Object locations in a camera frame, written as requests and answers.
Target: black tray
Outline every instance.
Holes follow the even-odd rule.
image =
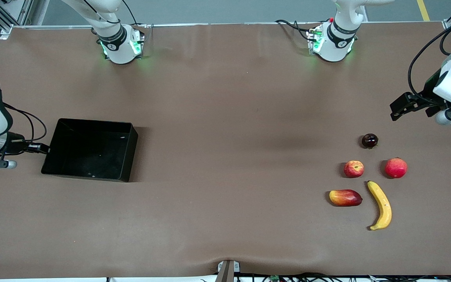
[[[41,173],[128,182],[137,138],[131,123],[61,118]]]

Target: small apple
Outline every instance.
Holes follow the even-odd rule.
[[[360,161],[349,161],[344,166],[344,174],[349,178],[360,177],[365,171],[365,166]]]
[[[351,189],[345,189],[330,191],[330,200],[340,207],[352,207],[361,204],[363,198],[361,198],[358,192]]]
[[[399,157],[390,159],[385,165],[385,173],[392,178],[401,178],[408,171],[408,165]]]

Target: brown table surface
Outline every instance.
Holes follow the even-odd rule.
[[[143,59],[114,65],[89,30],[14,29],[0,41],[4,98],[45,121],[46,143],[59,118],[127,121],[140,138],[130,183],[41,175],[44,155],[0,170],[0,278],[207,275],[223,259],[244,273],[451,274],[451,126],[422,111],[392,122],[389,108],[441,30],[363,25],[328,63],[278,25],[161,27]],[[418,89],[443,59],[426,51]],[[378,148],[358,146],[368,132]],[[391,157],[408,162],[402,179],[381,174]],[[352,159],[364,176],[342,177]],[[366,180],[390,200],[387,229],[367,230]],[[333,207],[333,189],[363,203]]]

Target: yellow banana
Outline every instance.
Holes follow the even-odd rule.
[[[370,230],[384,229],[387,226],[389,226],[389,223],[391,223],[392,219],[391,204],[389,203],[389,200],[387,200],[384,191],[382,191],[382,189],[378,186],[377,183],[373,181],[368,181],[366,184],[368,186],[368,189],[374,196],[375,200],[377,201],[377,204],[379,205],[379,210],[381,211],[381,215],[377,219],[377,222],[375,223],[375,225],[370,227]]]

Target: black cable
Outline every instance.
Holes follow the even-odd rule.
[[[287,21],[285,21],[285,20],[277,20],[277,21],[275,21],[275,23],[284,23],[284,24],[286,24],[286,25],[288,25],[289,27],[291,27],[292,29],[299,29],[299,30],[301,30],[301,31],[305,31],[305,32],[308,32],[309,30],[306,30],[306,29],[301,29],[301,28],[297,28],[295,25],[292,25],[291,23],[289,23],[289,22],[287,22]]]
[[[120,23],[121,22],[121,20],[119,20],[118,19],[118,21],[117,22],[110,22],[110,21],[107,21],[105,18],[103,18],[102,16],[100,16],[100,14],[98,13],[98,11],[97,10],[95,10],[95,8],[93,8],[93,6],[92,5],[90,5],[90,3],[88,2],[88,1],[86,1],[86,0],[83,0],[83,2],[84,3],[86,3],[86,5],[88,5],[88,7],[90,7],[90,9],[92,9],[94,12],[95,12],[95,14],[97,14],[102,20],[104,20],[104,21],[106,21],[106,22],[108,22],[108,23],[114,23],[114,24],[118,24],[118,23]]]
[[[417,282],[418,280],[424,279],[424,278],[429,278],[429,275],[424,275],[424,276],[420,276],[417,278],[408,278],[408,277],[403,277],[403,276],[399,276],[398,278],[396,277],[389,277],[386,275],[378,275],[376,276],[376,278],[380,278],[380,280],[377,280],[376,282]],[[446,277],[446,276],[434,276],[436,277],[442,277],[444,279],[450,280],[451,281],[451,277]]]
[[[448,20],[446,20],[447,22],[449,22],[451,20],[451,16],[450,16],[450,18],[448,18]]]
[[[47,130],[47,128],[46,128],[46,125],[45,125],[45,123],[43,123],[43,121],[42,121],[41,119],[39,119],[37,116],[34,116],[34,114],[31,114],[31,113],[26,112],[26,111],[24,111],[24,110],[17,109],[16,107],[13,107],[13,106],[11,106],[11,105],[9,105],[9,104],[6,104],[6,103],[3,103],[3,105],[4,105],[5,107],[7,107],[8,109],[17,111],[17,112],[19,112],[19,113],[21,113],[21,114],[28,114],[29,116],[32,116],[32,117],[35,118],[37,121],[39,121],[39,123],[41,123],[41,125],[43,126],[43,129],[44,129],[45,132],[43,133],[42,136],[40,136],[40,137],[38,137],[38,138],[34,138],[34,132],[33,132],[32,138],[31,138],[31,139],[26,139],[26,140],[24,140],[25,142],[33,142],[33,141],[41,140],[41,139],[43,139],[43,138],[46,136],[46,134],[48,133],[48,130]]]
[[[16,109],[16,108],[12,107],[12,106],[10,106],[10,105],[8,105],[8,106],[9,106],[9,107],[7,107],[7,106],[5,105],[5,107],[7,107],[8,109],[14,110],[14,111],[16,111],[16,112],[18,112],[18,113],[20,113],[20,114],[23,114],[23,116],[25,116],[25,117],[27,118],[27,120],[29,121],[29,123],[30,123],[30,125],[31,125],[31,139],[34,139],[34,123],[32,122],[32,119],[31,119],[25,112],[20,111],[20,110],[18,110],[18,109]]]
[[[451,32],[451,27],[445,29],[444,31],[440,32],[440,34],[436,35],[433,39],[431,39],[426,45],[424,45],[424,47],[422,47],[422,49],[417,53],[417,55],[415,55],[415,57],[413,58],[412,62],[410,63],[410,66],[408,67],[408,86],[410,87],[410,91],[412,91],[412,94],[417,96],[419,99],[424,100],[424,102],[430,103],[430,104],[434,104],[434,105],[438,105],[437,103],[424,98],[422,96],[420,96],[417,91],[415,91],[415,89],[413,88],[413,83],[412,83],[412,68],[413,65],[415,64],[415,62],[417,61],[417,59],[422,55],[422,53],[424,53],[424,51],[431,46],[431,44],[436,41],[438,38],[442,37],[444,34],[446,33],[450,33]]]
[[[23,153],[25,153],[25,152],[22,151],[22,152],[18,152],[18,153],[16,153],[16,154],[6,154],[6,155],[22,155]]]
[[[138,25],[139,23],[138,23],[137,20],[135,19],[135,16],[133,16],[133,13],[132,13],[130,7],[128,6],[128,4],[126,3],[125,0],[122,0],[122,1],[123,1],[123,3],[125,4],[125,6],[127,7],[128,11],[130,12],[130,15],[132,16],[132,19],[133,19],[133,23],[132,23],[132,24],[133,24],[133,25]]]
[[[284,23],[284,24],[288,25],[289,27],[298,30],[299,33],[300,33],[300,35],[301,35],[305,40],[312,41],[312,42],[315,42],[315,41],[316,41],[315,39],[308,38],[307,36],[305,36],[305,35],[302,33],[302,32],[308,32],[309,30],[308,30],[308,29],[302,29],[301,27],[299,27],[299,23],[297,23],[297,21],[294,21],[293,25],[292,25],[291,23],[285,21],[285,20],[277,20],[276,23],[278,23],[278,24],[279,24],[279,23]]]
[[[305,35],[302,33],[302,30],[300,29],[299,23],[297,23],[297,21],[294,21],[293,23],[295,24],[295,26],[297,26],[297,30],[299,31],[300,36],[302,36],[302,38],[304,38],[305,40],[308,40],[308,41],[313,41],[313,42],[316,41],[315,39],[309,39],[307,36],[305,36]]]
[[[311,280],[311,282],[314,282],[316,280],[323,280],[324,282],[328,282],[328,280],[326,280],[324,277],[316,277],[315,279]]]
[[[444,36],[442,37],[441,41],[440,41],[440,51],[441,51],[444,55],[450,56],[451,53],[447,52],[447,51],[444,49],[444,40],[446,39],[446,37],[448,36],[448,34],[450,34],[450,32],[445,33]]]

